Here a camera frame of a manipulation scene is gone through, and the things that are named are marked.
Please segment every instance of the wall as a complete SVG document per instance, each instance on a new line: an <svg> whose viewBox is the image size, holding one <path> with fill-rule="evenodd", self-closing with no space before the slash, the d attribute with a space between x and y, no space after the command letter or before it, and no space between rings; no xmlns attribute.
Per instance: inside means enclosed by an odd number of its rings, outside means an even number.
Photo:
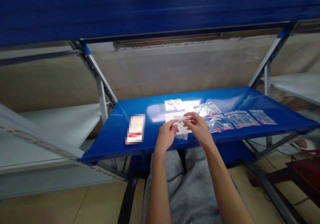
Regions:
<svg viewBox="0 0 320 224"><path fill-rule="evenodd" d="M248 85L275 36L234 38L176 46L92 54L118 99ZM96 84L77 56L0 69L0 103L17 112L98 103ZM320 34L290 37L272 75L320 71ZM274 90L274 98L299 108L309 103Z"/></svg>

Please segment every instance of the tiled floor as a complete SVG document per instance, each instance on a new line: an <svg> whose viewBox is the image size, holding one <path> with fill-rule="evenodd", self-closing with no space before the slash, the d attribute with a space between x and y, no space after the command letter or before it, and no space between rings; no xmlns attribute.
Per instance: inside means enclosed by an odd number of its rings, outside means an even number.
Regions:
<svg viewBox="0 0 320 224"><path fill-rule="evenodd" d="M295 154L298 159L308 157ZM266 172L286 167L288 156L271 157L256 162ZM229 169L230 175L248 205L256 223L284 223L277 210L264 195L261 187L252 187L248 181L248 170L243 167ZM111 182L90 187L53 191L44 194L15 197L0 203L0 223L117 223L125 182ZM292 182L277 184L280 191L291 202L303 200L305 194ZM130 223L141 223L144 180L139 180L134 197ZM320 209L310 200L297 206L297 211L308 223L317 223Z"/></svg>

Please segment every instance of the blue metal shelf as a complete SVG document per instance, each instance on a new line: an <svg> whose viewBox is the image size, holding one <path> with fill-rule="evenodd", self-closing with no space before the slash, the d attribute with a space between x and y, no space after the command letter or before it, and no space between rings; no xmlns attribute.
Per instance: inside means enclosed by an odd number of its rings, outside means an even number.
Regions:
<svg viewBox="0 0 320 224"><path fill-rule="evenodd" d="M262 109L278 125L251 126L236 130L213 133L217 144L244 139L265 137L290 132L306 134L319 127L275 100L250 87L236 87L208 91L188 92L162 96L120 100L102 127L92 147L82 157L83 161L98 161L108 158L133 156L154 151L160 126L165 122L164 101L181 98L184 102L213 101L222 112L234 110ZM125 145L129 119L136 114L145 114L144 140L141 144ZM170 149L198 146L195 136L190 133L188 141L175 139Z"/></svg>
<svg viewBox="0 0 320 224"><path fill-rule="evenodd" d="M186 30L207 33L218 27L241 30L243 25L320 18L320 0L0 0L0 4L0 46L96 37L115 41Z"/></svg>

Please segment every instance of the small plastic bag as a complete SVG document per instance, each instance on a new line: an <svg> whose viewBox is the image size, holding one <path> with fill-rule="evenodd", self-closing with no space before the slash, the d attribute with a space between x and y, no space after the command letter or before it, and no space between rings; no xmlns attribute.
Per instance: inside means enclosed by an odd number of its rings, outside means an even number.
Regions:
<svg viewBox="0 0 320 224"><path fill-rule="evenodd" d="M244 123L240 116L238 116L235 112L227 112L224 113L224 115L237 129L251 126L249 123Z"/></svg>
<svg viewBox="0 0 320 224"><path fill-rule="evenodd" d="M214 117L208 117L208 118L205 118L204 120L206 121L206 124L210 133L221 132L220 127Z"/></svg>
<svg viewBox="0 0 320 224"><path fill-rule="evenodd" d="M176 109L174 100L165 100L164 105L166 107L166 111L174 111Z"/></svg>
<svg viewBox="0 0 320 224"><path fill-rule="evenodd" d="M193 107L196 113L198 113L201 117L209 117L211 116L211 113L208 111L207 106L204 104L201 104L199 106Z"/></svg>
<svg viewBox="0 0 320 224"><path fill-rule="evenodd" d="M250 114L246 111L234 111L248 126L260 126L259 122L257 122Z"/></svg>
<svg viewBox="0 0 320 224"><path fill-rule="evenodd" d="M172 99L165 100L164 105L166 107L166 111L174 111L174 110L181 111L187 108L180 98L177 98L174 100Z"/></svg>
<svg viewBox="0 0 320 224"><path fill-rule="evenodd" d="M213 102L207 102L204 103L204 105L206 106L208 113L211 115L222 113Z"/></svg>
<svg viewBox="0 0 320 224"><path fill-rule="evenodd" d="M188 140L188 128L184 127L182 120L190 120L189 117L185 117L185 116L175 116L174 119L178 120L177 122L173 123L173 124L178 124L178 130L179 132L177 132L177 134L175 134L175 138L177 139L183 139L185 141Z"/></svg>
<svg viewBox="0 0 320 224"><path fill-rule="evenodd" d="M277 125L263 110L249 110L262 125Z"/></svg>
<svg viewBox="0 0 320 224"><path fill-rule="evenodd" d="M186 105L183 103L183 101L180 98L175 99L173 101L174 101L174 106L178 111L181 111L181 110L184 110L187 108Z"/></svg>
<svg viewBox="0 0 320 224"><path fill-rule="evenodd" d="M221 113L213 115L215 122L220 127L221 131L234 129L233 125L228 121L228 119Z"/></svg>

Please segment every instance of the gray pants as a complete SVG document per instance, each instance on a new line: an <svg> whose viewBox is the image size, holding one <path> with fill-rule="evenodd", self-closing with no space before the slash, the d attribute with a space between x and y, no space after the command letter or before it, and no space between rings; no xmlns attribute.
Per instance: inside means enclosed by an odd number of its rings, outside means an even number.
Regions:
<svg viewBox="0 0 320 224"><path fill-rule="evenodd" d="M206 155L201 147L186 150L187 173L177 151L166 153L167 185L172 223L222 223ZM153 155L143 200L142 223L150 199Z"/></svg>

